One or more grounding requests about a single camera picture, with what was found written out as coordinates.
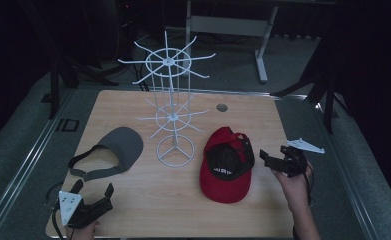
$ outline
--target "red baseball cap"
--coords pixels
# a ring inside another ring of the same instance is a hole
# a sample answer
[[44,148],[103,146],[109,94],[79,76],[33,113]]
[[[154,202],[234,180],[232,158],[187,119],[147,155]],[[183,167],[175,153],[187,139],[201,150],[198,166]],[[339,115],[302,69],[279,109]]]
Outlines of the red baseball cap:
[[255,157],[249,138],[221,127],[204,147],[199,182],[202,192],[219,203],[242,200],[251,185]]

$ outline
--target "white wire rack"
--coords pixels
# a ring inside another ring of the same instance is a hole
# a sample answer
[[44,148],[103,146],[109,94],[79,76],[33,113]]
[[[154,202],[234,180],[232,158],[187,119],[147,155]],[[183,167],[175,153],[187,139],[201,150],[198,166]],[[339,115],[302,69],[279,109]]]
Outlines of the white wire rack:
[[[196,37],[187,44],[183,49],[171,48],[168,46],[167,32],[164,32],[165,48],[151,51],[137,42],[135,45],[149,53],[144,61],[122,61],[125,64],[141,63],[145,64],[148,69],[148,74],[133,84],[139,84],[148,79],[152,80],[154,101],[146,99],[146,101],[155,107],[156,113],[154,117],[138,117],[139,120],[155,120],[159,129],[149,138],[155,137],[160,131],[171,132],[172,134],[164,137],[157,145],[157,157],[165,165],[169,167],[182,167],[188,164],[194,156],[194,143],[186,136],[178,133],[178,131],[190,127],[196,131],[202,131],[191,125],[191,117],[193,115],[203,114],[202,112],[191,112],[191,101],[194,95],[191,93],[191,74],[201,78],[208,78],[199,73],[192,71],[192,61],[209,59],[215,56],[191,58],[187,53],[187,49],[195,42]],[[180,89],[181,77],[187,81],[187,91],[183,92]],[[180,153],[180,159],[183,161],[168,161],[168,156],[174,152]]]

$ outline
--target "table top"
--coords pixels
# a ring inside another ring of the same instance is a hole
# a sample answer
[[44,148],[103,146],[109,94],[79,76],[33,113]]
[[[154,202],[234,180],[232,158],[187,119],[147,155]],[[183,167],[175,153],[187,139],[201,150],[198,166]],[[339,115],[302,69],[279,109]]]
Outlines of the table top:
[[[274,100],[258,95],[193,93],[189,109],[199,114],[192,114],[190,126],[178,133],[194,143],[194,156],[188,164],[174,168],[164,165],[156,155],[158,143],[172,133],[161,130],[155,134],[157,122],[140,119],[155,117],[155,96],[158,103],[163,103],[166,95],[112,90],[98,95],[76,155],[89,150],[117,127],[138,132],[144,150],[127,172],[85,182],[79,192],[85,204],[91,204],[103,197],[109,183],[115,188],[111,197],[113,210],[99,219],[97,236],[292,237],[292,215],[281,186],[258,156],[263,149],[271,156],[283,157],[280,146],[286,145],[286,136]],[[174,101],[181,106],[188,106],[187,98],[187,93],[174,94]],[[218,104],[225,104],[228,110],[218,111]],[[245,133],[255,155],[250,190],[243,200],[233,204],[208,199],[199,186],[203,148],[210,135],[222,126]],[[182,156],[172,153],[166,160],[178,163]],[[112,152],[97,150],[75,168],[90,171],[116,165]],[[63,190],[69,191],[78,179],[68,173]],[[56,236],[50,220],[46,233]]]

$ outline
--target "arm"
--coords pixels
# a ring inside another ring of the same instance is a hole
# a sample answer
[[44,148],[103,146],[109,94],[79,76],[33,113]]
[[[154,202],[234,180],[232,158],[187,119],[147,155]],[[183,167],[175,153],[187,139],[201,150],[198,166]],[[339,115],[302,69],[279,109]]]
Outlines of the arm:
[[[289,210],[294,218],[294,227],[300,239],[320,239],[319,231],[314,223],[313,215],[308,206],[307,183],[302,174],[292,178],[286,177],[281,172],[272,170],[283,193],[288,201]],[[307,168],[307,176],[311,175],[311,169]]]
[[95,227],[99,225],[98,221],[94,221],[82,229],[66,228],[68,240],[93,240],[95,239]]

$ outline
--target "circular hole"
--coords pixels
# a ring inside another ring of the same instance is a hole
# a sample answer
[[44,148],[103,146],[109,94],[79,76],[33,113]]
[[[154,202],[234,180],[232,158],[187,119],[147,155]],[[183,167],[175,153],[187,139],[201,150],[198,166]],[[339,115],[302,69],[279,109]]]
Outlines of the circular hole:
[[227,106],[226,106],[226,104],[223,104],[223,103],[220,103],[220,104],[217,104],[217,110],[219,111],[219,112],[226,112],[227,111]]

